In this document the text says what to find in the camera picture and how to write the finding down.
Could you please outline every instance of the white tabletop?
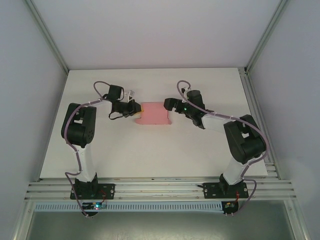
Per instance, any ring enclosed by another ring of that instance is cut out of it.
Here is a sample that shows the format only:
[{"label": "white tabletop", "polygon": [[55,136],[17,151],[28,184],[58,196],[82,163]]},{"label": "white tabletop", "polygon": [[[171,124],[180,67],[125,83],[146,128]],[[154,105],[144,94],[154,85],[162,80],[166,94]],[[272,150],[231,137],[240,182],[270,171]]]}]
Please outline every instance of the white tabletop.
[{"label": "white tabletop", "polygon": [[[187,80],[192,89],[201,91],[207,109],[235,117],[250,113],[237,68],[72,70],[40,177],[65,178],[65,171],[77,171],[74,154],[61,137],[61,127],[70,103],[92,102],[99,97],[93,89],[95,81],[133,90],[136,101],[143,103],[179,99],[179,80]],[[97,87],[101,93],[108,92],[104,84]],[[106,112],[97,112],[91,149],[98,177],[220,176],[231,159],[225,134],[200,129],[176,112],[170,112],[169,118],[171,125],[139,125],[133,117],[112,121]],[[246,175],[267,176],[264,162],[254,164]]]}]

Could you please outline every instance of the black mounting bracket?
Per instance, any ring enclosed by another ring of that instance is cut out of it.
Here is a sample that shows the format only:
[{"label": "black mounting bracket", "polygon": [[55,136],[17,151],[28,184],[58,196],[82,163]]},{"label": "black mounting bracket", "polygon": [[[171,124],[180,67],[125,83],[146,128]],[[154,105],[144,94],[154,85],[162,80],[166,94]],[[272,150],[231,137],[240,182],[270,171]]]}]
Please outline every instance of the black mounting bracket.
[{"label": "black mounting bracket", "polygon": [[202,186],[205,199],[236,199],[237,192],[240,199],[249,197],[247,184],[240,182],[237,185],[230,185],[228,191],[224,194],[218,182],[205,182]]},{"label": "black mounting bracket", "polygon": [[[116,185],[113,183],[99,183],[98,191],[96,194],[88,194],[87,192],[79,192],[77,191],[76,184],[73,184],[75,187],[76,195],[79,200],[113,200],[115,196],[115,187]],[[75,200],[75,193],[71,190],[70,199]]]},{"label": "black mounting bracket", "polygon": [[[98,183],[98,176],[95,174],[91,182],[83,182],[75,179],[73,188],[79,200],[112,200],[115,197],[113,183]],[[75,200],[75,193],[71,190],[70,199]]]}]

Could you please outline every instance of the pink sponge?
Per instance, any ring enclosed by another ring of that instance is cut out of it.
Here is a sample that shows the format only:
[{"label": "pink sponge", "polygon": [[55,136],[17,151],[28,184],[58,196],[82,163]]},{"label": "pink sponge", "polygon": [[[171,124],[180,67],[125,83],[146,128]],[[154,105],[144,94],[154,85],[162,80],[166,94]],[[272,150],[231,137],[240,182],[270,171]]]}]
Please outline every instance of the pink sponge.
[{"label": "pink sponge", "polygon": [[171,124],[168,118],[168,110],[165,109],[163,102],[143,102],[141,107],[143,112],[141,113],[141,118],[135,120],[137,124]]}]

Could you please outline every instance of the wire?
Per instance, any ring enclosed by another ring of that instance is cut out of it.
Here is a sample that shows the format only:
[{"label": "wire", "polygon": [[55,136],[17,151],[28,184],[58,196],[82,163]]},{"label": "wire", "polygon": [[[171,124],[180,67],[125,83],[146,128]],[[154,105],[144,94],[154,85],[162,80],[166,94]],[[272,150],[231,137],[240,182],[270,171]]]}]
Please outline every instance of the wire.
[{"label": "wire", "polygon": [[71,172],[67,172],[67,171],[66,171],[64,174],[65,174],[66,178],[68,179],[68,181],[69,181],[69,183],[70,183],[70,185],[71,185],[71,188],[72,188],[72,190],[73,190],[73,194],[74,194],[75,200],[76,200],[79,208],[81,209],[81,211],[82,211],[82,213],[84,214],[84,216],[85,216],[85,217],[88,217],[89,215],[86,213],[86,211],[83,209],[82,205],[80,204],[80,201],[79,201],[79,199],[78,199],[78,195],[77,195],[77,193],[76,193],[76,189],[75,189],[75,187],[74,187],[74,185],[73,185],[73,183],[72,183],[72,181],[71,181],[71,178],[69,177],[69,175],[71,175],[71,176],[77,176],[77,175],[79,175],[80,173],[81,173],[81,172],[71,173]]},{"label": "wire", "polygon": [[123,118],[123,117],[124,117],[123,115],[121,115],[121,116],[116,116],[116,117],[114,117],[114,118],[111,118],[111,114],[112,114],[112,113],[109,113],[109,119],[110,119],[110,120],[116,120],[116,119],[120,119],[120,118]]},{"label": "wire", "polygon": [[253,130],[255,130],[255,131],[262,137],[262,139],[263,139],[263,141],[264,141],[264,143],[265,143],[265,152],[264,152],[264,154],[263,154],[261,157],[259,157],[258,159],[249,162],[248,165],[244,168],[244,170],[242,171],[242,173],[241,173],[241,175],[240,175],[240,177],[241,177],[244,181],[254,182],[254,188],[253,188],[250,196],[249,196],[249,197],[247,198],[247,200],[245,201],[245,203],[244,203],[244,204],[242,205],[242,207],[236,212],[236,213],[238,213],[238,212],[239,212],[241,209],[243,209],[243,208],[245,207],[245,205],[250,201],[250,199],[253,197],[253,195],[254,195],[254,193],[255,193],[255,191],[256,191],[256,189],[257,189],[257,182],[256,182],[256,180],[244,178],[244,175],[245,175],[245,173],[248,171],[249,167],[250,167],[252,164],[255,164],[255,163],[257,163],[257,162],[259,162],[259,161],[261,161],[261,160],[263,160],[264,158],[267,157],[268,152],[269,152],[269,150],[270,150],[270,145],[269,145],[268,139],[267,139],[267,137],[263,134],[263,132],[260,131],[259,128],[257,128],[256,126],[252,125],[251,123],[249,123],[249,122],[247,122],[247,121],[244,121],[244,120],[242,120],[242,119],[240,119],[240,118],[238,118],[238,117],[234,117],[234,116],[228,116],[228,115],[220,114],[220,113],[217,113],[217,112],[210,112],[210,111],[208,111],[208,110],[202,109],[201,107],[193,104],[193,103],[190,102],[190,101],[184,96],[184,94],[181,92],[180,87],[179,87],[179,85],[180,85],[181,83],[187,84],[187,85],[188,85],[188,89],[191,88],[191,84],[190,84],[188,81],[185,81],[185,80],[180,80],[180,81],[178,81],[177,84],[176,84],[176,88],[177,88],[179,94],[181,95],[181,97],[183,98],[183,100],[185,100],[188,104],[190,104],[190,105],[193,106],[194,108],[196,108],[196,109],[198,109],[198,110],[200,110],[200,111],[202,111],[202,112],[204,112],[204,113],[206,113],[206,114],[212,115],[212,116],[214,116],[214,117],[219,117],[219,118],[227,119],[227,120],[235,120],[235,121],[238,121],[238,122],[240,122],[240,123],[243,123],[243,124],[247,125],[248,127],[250,127],[250,128],[252,128]]},{"label": "wire", "polygon": [[234,204],[236,204],[236,203],[238,202],[238,200],[239,200],[239,192],[236,191],[236,192],[235,192],[235,195],[236,195],[236,199],[235,199],[235,201],[233,202]]},{"label": "wire", "polygon": [[103,191],[103,190],[100,190],[100,192],[102,193],[102,194],[104,194],[104,195],[102,195],[103,196],[103,200],[102,200],[102,202],[101,202],[101,204],[106,200],[106,196],[107,196],[107,194]]},{"label": "wire", "polygon": [[100,98],[102,99],[103,97],[102,97],[101,93],[98,91],[98,89],[96,88],[96,84],[106,84],[106,85],[108,85],[109,87],[110,87],[110,84],[107,83],[107,82],[105,82],[105,81],[96,81],[96,82],[94,82],[93,88],[94,88],[94,90],[96,91],[96,93],[100,96]]}]

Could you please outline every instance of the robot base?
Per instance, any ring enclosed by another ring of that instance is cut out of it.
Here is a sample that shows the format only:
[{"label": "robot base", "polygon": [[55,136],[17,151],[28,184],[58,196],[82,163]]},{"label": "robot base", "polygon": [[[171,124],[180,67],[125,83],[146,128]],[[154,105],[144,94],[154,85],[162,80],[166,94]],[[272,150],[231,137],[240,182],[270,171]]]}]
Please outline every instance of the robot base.
[{"label": "robot base", "polygon": [[223,193],[218,182],[205,182],[202,187],[205,199],[235,199],[237,193],[239,194],[239,199],[247,199],[249,197],[247,184],[243,181],[229,186],[226,193]]}]

